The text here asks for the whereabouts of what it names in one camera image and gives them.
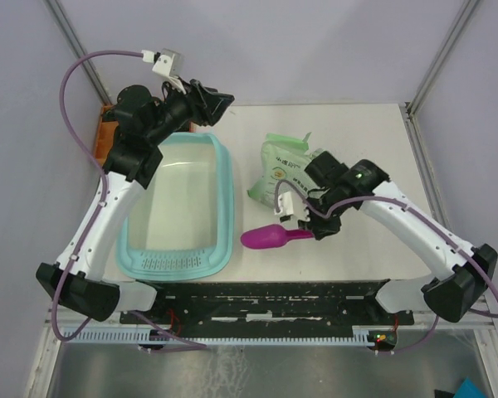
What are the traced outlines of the green cat litter bag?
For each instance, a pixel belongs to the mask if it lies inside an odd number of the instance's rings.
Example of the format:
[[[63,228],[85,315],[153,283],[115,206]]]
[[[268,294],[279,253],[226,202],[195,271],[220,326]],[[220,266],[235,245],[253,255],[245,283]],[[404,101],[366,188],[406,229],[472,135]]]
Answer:
[[[294,183],[306,196],[319,186],[305,172],[309,163],[323,150],[309,150],[311,132],[304,138],[268,133],[261,146],[262,175],[247,191],[248,196],[270,208],[275,204],[276,184],[283,179]]]

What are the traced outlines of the magenta plastic litter scoop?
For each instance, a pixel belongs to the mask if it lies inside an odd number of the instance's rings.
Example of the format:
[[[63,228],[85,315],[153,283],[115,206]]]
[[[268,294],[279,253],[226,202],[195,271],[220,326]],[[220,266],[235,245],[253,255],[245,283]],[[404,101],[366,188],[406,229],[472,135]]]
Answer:
[[[273,224],[244,232],[240,237],[240,241],[248,249],[265,250],[283,247],[293,240],[314,238],[310,231],[301,229],[287,230],[281,225]]]

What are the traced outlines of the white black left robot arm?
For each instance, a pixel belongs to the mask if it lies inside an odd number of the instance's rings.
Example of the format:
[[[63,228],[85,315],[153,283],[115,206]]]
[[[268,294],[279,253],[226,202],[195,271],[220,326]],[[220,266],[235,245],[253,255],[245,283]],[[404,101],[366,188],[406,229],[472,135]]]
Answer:
[[[37,281],[56,304],[96,321],[135,309],[148,323],[165,318],[166,302],[148,285],[104,281],[110,249],[159,168],[160,144],[186,123],[215,125],[235,100],[198,80],[183,83],[181,90],[168,82],[163,88],[164,99],[142,85],[120,91],[111,109],[118,123],[114,142],[90,208],[58,259],[36,271]]]

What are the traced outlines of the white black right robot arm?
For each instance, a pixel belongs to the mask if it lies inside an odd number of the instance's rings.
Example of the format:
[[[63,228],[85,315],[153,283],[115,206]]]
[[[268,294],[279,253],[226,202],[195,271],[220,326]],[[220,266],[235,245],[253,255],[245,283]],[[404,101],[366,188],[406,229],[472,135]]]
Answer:
[[[403,242],[430,273],[415,279],[390,279],[364,304],[375,324],[395,313],[429,309],[440,318],[459,322],[489,288],[497,251],[457,237],[415,206],[389,175],[363,159],[352,167],[322,152],[305,168],[316,188],[309,191],[307,222],[300,226],[317,240],[339,232],[340,217],[350,208],[376,220]]]

